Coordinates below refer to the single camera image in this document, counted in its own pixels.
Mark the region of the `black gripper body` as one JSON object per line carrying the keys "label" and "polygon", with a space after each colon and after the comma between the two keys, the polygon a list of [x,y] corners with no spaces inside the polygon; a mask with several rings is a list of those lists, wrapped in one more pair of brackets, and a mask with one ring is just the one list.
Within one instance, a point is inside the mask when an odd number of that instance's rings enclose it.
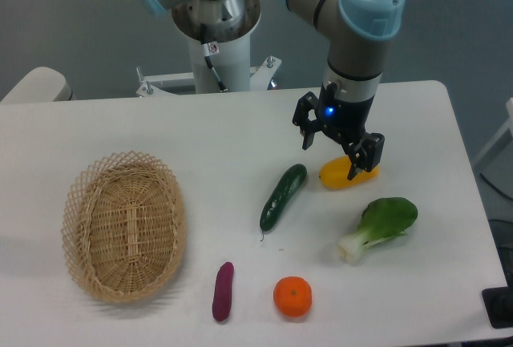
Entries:
{"label": "black gripper body", "polygon": [[321,130],[340,145],[357,143],[366,133],[365,124],[374,101],[353,103],[335,98],[334,85],[322,86],[318,100]]}

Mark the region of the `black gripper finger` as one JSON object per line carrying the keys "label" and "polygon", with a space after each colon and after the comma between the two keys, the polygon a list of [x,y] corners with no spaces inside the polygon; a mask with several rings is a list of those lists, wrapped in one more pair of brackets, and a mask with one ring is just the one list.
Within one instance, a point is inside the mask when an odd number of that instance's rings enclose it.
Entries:
{"label": "black gripper finger", "polygon": [[311,91],[307,92],[297,101],[292,123],[294,126],[299,127],[303,137],[301,146],[303,150],[307,150],[313,144],[315,134],[321,130],[317,119],[311,120],[309,118],[309,113],[317,110],[318,103],[317,96]]}
{"label": "black gripper finger", "polygon": [[358,141],[345,143],[342,147],[350,161],[347,179],[353,180],[363,171],[373,171],[380,164],[384,143],[384,135],[368,132]]}

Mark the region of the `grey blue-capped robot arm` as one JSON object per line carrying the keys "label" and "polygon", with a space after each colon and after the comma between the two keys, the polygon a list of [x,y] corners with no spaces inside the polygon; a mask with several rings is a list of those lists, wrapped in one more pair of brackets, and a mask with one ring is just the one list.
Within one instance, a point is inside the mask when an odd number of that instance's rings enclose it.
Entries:
{"label": "grey blue-capped robot arm", "polygon": [[[140,0],[153,14],[170,14],[188,38],[196,90],[246,91],[248,38],[261,18],[258,0]],[[329,41],[318,95],[297,103],[293,123],[304,147],[317,132],[349,158],[349,178],[379,164],[384,137],[365,124],[401,23],[406,0],[278,0]]]}

